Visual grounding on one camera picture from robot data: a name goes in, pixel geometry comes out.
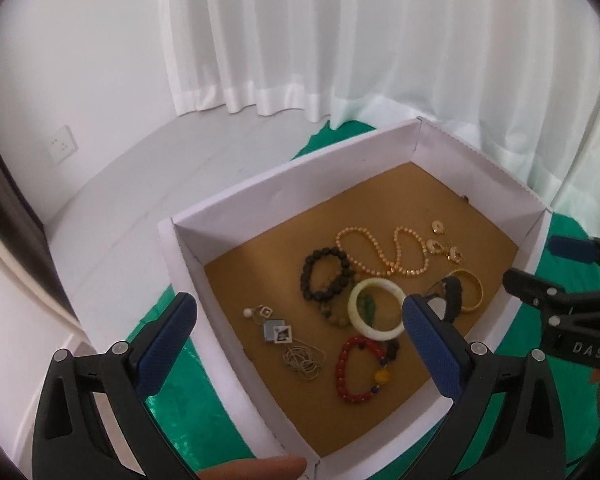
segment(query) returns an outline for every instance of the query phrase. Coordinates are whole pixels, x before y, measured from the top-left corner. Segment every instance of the gold bangle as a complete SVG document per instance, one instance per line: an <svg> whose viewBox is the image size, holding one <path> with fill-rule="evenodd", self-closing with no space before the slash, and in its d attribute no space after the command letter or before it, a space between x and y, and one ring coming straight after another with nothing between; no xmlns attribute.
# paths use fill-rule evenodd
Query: gold bangle
<svg viewBox="0 0 600 480"><path fill-rule="evenodd" d="M470 270L467 269L454 269L451 272L449 272L447 274L447 276L451 276L451 275L458 275L458 274L465 274L468 277L470 277L471 279L474 280L475 283L478 284L478 288L480 289L480 299L478 300L478 303L476 303L474 306L463 306L461 308L461 312L464 314L468 314L469 312L473 312L474 310L478 310L481 306L482 306L482 301L484 300L484 288L482 286L482 282L480 281L480 278L478 278L478 276L476 276L474 273L472 273Z"/></svg>

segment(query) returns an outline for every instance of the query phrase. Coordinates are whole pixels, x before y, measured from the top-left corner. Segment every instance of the gold earring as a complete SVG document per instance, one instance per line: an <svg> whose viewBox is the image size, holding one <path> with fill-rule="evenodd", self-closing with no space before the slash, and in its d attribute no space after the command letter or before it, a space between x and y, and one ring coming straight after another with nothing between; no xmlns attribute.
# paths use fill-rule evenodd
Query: gold earring
<svg viewBox="0 0 600 480"><path fill-rule="evenodd" d="M431 228L436 235L445 233L445 225L440 220L434 220L431 224Z"/></svg>
<svg viewBox="0 0 600 480"><path fill-rule="evenodd" d="M449 249L447 259L455 264L460 264L462 262L462 253L457 246L453 246Z"/></svg>
<svg viewBox="0 0 600 480"><path fill-rule="evenodd" d="M430 254L442 254L446 251L445 247L437 240L427 240L427 251Z"/></svg>

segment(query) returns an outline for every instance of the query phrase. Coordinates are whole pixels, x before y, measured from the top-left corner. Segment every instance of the electrical outlet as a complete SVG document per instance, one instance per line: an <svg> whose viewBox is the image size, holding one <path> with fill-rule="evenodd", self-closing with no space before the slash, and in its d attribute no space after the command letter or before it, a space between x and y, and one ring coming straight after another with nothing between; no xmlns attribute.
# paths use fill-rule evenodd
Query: electrical outlet
<svg viewBox="0 0 600 480"><path fill-rule="evenodd" d="M47 137L46 148L56 166L78 151L78 145L68 126L62 126L52 136Z"/></svg>

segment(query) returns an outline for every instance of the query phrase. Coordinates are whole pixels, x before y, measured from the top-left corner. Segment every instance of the white wall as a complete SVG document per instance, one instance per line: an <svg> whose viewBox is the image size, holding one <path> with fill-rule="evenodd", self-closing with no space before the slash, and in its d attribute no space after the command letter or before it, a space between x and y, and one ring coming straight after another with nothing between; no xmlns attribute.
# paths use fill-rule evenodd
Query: white wall
<svg viewBox="0 0 600 480"><path fill-rule="evenodd" d="M176 117L157 0L6 0L0 9L0 153L42 221ZM55 167L44 138L70 126Z"/></svg>
<svg viewBox="0 0 600 480"><path fill-rule="evenodd" d="M52 354L80 341L0 268L0 445L16 461Z"/></svg>

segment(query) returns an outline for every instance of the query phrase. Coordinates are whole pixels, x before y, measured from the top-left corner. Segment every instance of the screw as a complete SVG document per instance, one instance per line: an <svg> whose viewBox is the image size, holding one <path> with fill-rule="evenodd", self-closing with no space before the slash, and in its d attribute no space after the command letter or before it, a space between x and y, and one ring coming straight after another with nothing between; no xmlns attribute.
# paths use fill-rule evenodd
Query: screw
<svg viewBox="0 0 600 480"><path fill-rule="evenodd" d="M55 354L53 354L53 360L57 363L64 361L68 357L68 350L60 348Z"/></svg>
<svg viewBox="0 0 600 480"><path fill-rule="evenodd" d="M536 361L542 362L544 361L546 356L544 355L544 352L541 349L534 348L533 350L531 350L531 357Z"/></svg>
<svg viewBox="0 0 600 480"><path fill-rule="evenodd" d="M471 343L471 352L473 352L476 355L484 355L486 354L486 352L488 351L488 348L485 346L484 343L480 343L479 341L476 341L475 343Z"/></svg>
<svg viewBox="0 0 600 480"><path fill-rule="evenodd" d="M126 341L118 341L111 347L111 351L115 355L122 355L129 349L129 344Z"/></svg>

